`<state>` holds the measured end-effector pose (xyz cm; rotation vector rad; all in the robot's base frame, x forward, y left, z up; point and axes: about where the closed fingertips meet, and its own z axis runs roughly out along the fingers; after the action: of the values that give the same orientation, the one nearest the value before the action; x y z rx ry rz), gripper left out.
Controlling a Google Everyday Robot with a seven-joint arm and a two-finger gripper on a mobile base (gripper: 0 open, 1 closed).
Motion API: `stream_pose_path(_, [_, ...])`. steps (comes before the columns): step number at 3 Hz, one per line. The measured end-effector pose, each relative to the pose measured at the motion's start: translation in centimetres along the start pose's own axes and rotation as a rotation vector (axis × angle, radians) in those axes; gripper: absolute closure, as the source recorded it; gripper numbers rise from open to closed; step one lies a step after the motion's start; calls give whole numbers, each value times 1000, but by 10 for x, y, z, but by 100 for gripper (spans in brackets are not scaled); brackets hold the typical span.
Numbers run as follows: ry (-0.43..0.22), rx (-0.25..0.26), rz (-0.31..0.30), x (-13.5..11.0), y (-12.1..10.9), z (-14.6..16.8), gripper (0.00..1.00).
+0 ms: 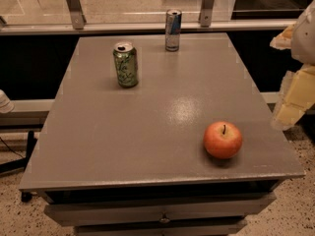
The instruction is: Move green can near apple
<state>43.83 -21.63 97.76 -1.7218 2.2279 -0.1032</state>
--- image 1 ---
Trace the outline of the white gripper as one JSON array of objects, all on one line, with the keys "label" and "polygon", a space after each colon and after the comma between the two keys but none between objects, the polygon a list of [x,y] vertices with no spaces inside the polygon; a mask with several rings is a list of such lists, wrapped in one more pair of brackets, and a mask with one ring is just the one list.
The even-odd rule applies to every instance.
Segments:
[{"label": "white gripper", "polygon": [[285,131],[315,104],[315,1],[298,17],[295,25],[275,36],[270,46],[278,50],[291,49],[292,58],[304,63],[297,72],[285,73],[273,111],[272,127]]}]

